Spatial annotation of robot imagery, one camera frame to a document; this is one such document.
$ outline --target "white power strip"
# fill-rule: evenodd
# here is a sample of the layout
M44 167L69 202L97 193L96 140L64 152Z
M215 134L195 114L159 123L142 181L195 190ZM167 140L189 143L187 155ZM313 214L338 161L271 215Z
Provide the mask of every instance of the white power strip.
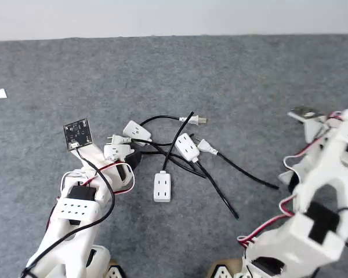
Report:
M194 163L198 161L197 157L200 155L200 151L187 133L183 133L178 137L175 142L175 148L187 161Z

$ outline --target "cable connector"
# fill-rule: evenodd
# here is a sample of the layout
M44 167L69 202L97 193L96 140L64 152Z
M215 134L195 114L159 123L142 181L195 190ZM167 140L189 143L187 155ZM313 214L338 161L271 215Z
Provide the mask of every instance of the cable connector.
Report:
M209 142L207 142L207 140L205 139L202 139L198 145L197 145L197 148L201 151L201 152L209 152L211 153L212 155L217 155L218 154L218 151L213 148Z
M132 153L134 153L134 150L130 148L130 145L123 144L105 145L103 149L105 160L108 160L110 162L125 159L127 155L130 155Z
M146 140L146 141L152 141L151 140L151 133L146 130L144 127L140 126L133 120L131 120L122 131L122 134L124 136L128 136L134 139L140 139L140 140ZM145 146L146 143L143 142L136 142L140 146Z
M132 139L130 137L123 137L116 134L112 135L112 137L107 137L107 139L111 140L111 142L108 143L108 145L119 145L119 144L127 144L132 142Z
M185 122L186 119L187 119L187 117L180 117L179 121L180 122ZM190 123L191 125L197 125L198 126L199 124L206 123L206 118L200 117L198 115L192 116L188 123Z

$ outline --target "gray carpet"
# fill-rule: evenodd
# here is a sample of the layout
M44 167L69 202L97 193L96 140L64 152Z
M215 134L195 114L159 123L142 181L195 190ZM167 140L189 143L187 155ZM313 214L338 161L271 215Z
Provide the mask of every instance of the gray carpet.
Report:
M304 146L289 109L348 108L348 35L198 36L0 42L0 277L17 277L37 249L65 171L62 125L88 118L101 148L130 119L193 110L208 124L188 132L278 185L281 159ZM168 141L179 123L147 125ZM278 213L288 195L265 188L210 154L202 164L241 214L236 221L212 185L168 165L170 203L153 202L162 157L144 157L137 185L102 223L106 246L128 277L204 277L212 261L240 257L236 237ZM318 198L332 205L333 192ZM348 250L317 277L348 277Z

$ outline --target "white robot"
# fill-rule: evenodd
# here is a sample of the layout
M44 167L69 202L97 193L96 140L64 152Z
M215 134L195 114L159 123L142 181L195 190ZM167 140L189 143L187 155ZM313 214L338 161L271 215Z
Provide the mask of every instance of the white robot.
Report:
M238 237L245 247L239 269L230 271L227 265L218 264L208 277L299 278L340 258L348 239L348 110L324 116L299 108L290 115L304 123L308 143L301 152L284 159L288 171L279 178L292 195L280 202L281 215L250 235ZM92 144L85 119L64 128L68 149L81 160L83 168L63 176L61 196L48 229L21 277L122 278L121 269L110 263L109 251L93 245L98 229L95 223L108 216L102 217L102 209L109 202L113 207L114 194L133 188L133 169L139 160L124 144L124 137L112 138L102 152ZM298 164L287 165L287 159L299 157L302 160ZM312 202L315 192L326 184L337 191L338 211ZM290 201L292 211L285 207ZM280 219L286 221L278 229L257 237Z
M319 267L338 261L348 239L348 109L323 116L312 109L297 108L289 115L304 124L308 143L302 151L284 159L288 171L279 178L292 195L280 203L283 214L249 236L238 237L245 253L242 270L235 278L312 275ZM299 163L287 165L287 159L299 157ZM312 202L315 192L325 185L336 189L337 211ZM293 211L285 207L291 200ZM278 229L256 237L282 218L286 221Z

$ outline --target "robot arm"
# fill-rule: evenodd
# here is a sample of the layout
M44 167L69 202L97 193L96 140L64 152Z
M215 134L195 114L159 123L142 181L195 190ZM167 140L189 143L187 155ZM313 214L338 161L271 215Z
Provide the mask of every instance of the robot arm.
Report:
M292 191L294 213L281 215L279 219L288 220L278 229L241 241L245 256L236 278L300 278L339 260L348 239L348 209L332 212L312 201L318 189L330 185L336 189L338 208L348 208L348 110L332 125L330 120L317 125L317 118L302 119L311 144L305 157L280 175ZM320 138L311 137L317 133Z
M104 153L92 143L86 119L65 128L73 132L72 137L87 134L86 138L67 142L70 143L69 150L82 162L83 168L78 170L77 173L81 174L76 177L65 175L46 233L37 252L29 259L22 277L63 278L67 273L67 278L104 278L109 273L110 252L102 246L93 245L99 225L92 224L101 219L112 195L101 176L96 175L95 169L86 160L103 171L115 194L127 192L134 186L133 170L124 162L124 157L115 157L113 161L119 159L121 162L114 163L110 157L104 157ZM128 147L127 153L132 153L133 150ZM34 264L34 260L51 245L69 232L87 225L92 226L61 241L46 254L45 259Z

